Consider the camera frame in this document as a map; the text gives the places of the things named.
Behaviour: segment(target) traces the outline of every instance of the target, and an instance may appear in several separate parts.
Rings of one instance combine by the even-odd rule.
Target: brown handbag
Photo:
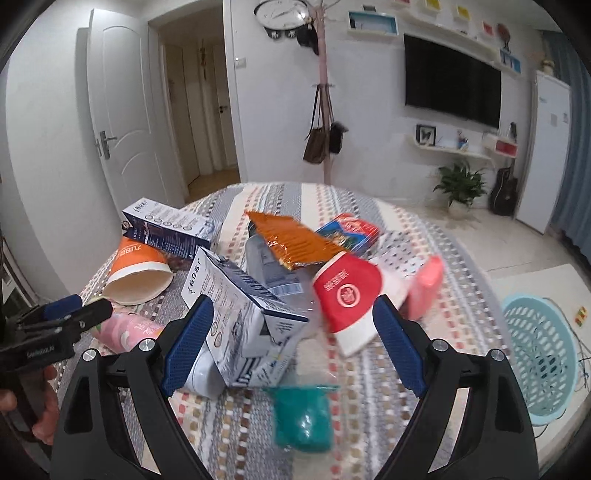
[[[316,108],[318,106],[318,97],[320,96],[320,88],[316,87],[316,98],[314,98],[314,111],[312,112],[312,124],[310,125],[310,131],[308,132],[308,143],[306,144],[306,150],[304,150],[304,160],[308,163],[318,165],[324,160],[324,152],[326,151],[326,144],[329,140],[329,133],[324,129],[324,126],[320,126],[320,120],[322,118],[322,102],[318,108],[318,121],[317,126],[314,127],[314,120],[316,119]]]

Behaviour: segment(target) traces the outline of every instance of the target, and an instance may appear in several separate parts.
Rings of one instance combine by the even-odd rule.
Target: picture frame
[[[495,27],[493,27],[488,22],[482,22],[482,32],[484,33],[485,37],[495,38]]]
[[[470,11],[461,5],[456,5],[455,9],[453,10],[453,16],[456,20],[461,20],[463,22],[469,22],[472,20]]]
[[[438,14],[441,11],[439,0],[423,0],[423,2],[423,8],[428,12]]]
[[[419,145],[434,147],[436,142],[437,127],[432,125],[417,124],[416,140]]]

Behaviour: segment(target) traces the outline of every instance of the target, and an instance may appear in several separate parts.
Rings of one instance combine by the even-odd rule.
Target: barcode
[[[294,293],[304,293],[304,289],[301,288],[301,283],[288,283],[286,285],[277,285],[276,287],[269,288],[269,291],[277,297],[292,295]]]

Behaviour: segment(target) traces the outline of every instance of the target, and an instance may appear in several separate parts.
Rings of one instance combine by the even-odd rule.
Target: door handle
[[[111,152],[109,152],[109,144],[110,140],[117,140],[117,137],[107,137],[104,130],[101,130],[99,133],[100,137],[100,144],[103,147],[103,153],[105,154],[105,160],[109,160],[111,158]]]

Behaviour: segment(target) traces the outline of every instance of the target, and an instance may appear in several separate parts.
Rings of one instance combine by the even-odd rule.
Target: metal screw
[[[143,352],[149,352],[154,346],[156,342],[154,342],[151,338],[145,338],[139,343],[139,349]]]
[[[495,348],[494,350],[491,350],[491,357],[493,360],[496,360],[497,362],[502,362],[505,359],[505,354],[502,350]]]
[[[96,357],[96,350],[89,348],[86,352],[84,352],[82,354],[82,358],[84,359],[85,362],[90,362],[91,360],[94,360]]]
[[[438,338],[437,340],[433,340],[433,348],[438,352],[444,352],[449,348],[449,345],[445,340]]]

